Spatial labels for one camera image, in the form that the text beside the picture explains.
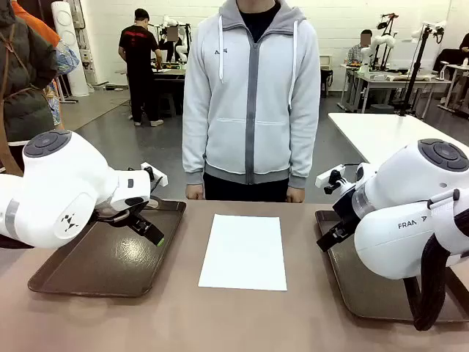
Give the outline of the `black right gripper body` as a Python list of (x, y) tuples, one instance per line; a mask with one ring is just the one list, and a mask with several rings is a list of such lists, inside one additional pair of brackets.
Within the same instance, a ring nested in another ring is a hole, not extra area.
[(353, 208), (355, 187), (350, 188), (334, 203), (333, 210), (339, 216), (342, 224), (358, 224), (360, 217)]

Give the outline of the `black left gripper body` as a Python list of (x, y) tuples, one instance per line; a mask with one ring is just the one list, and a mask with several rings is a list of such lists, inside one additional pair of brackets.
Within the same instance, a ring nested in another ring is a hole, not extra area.
[(104, 222), (108, 224), (130, 224), (133, 221), (138, 221), (140, 212), (145, 209), (148, 204), (147, 201), (131, 205), (124, 210), (115, 210), (113, 208), (101, 208), (93, 211), (93, 220)]

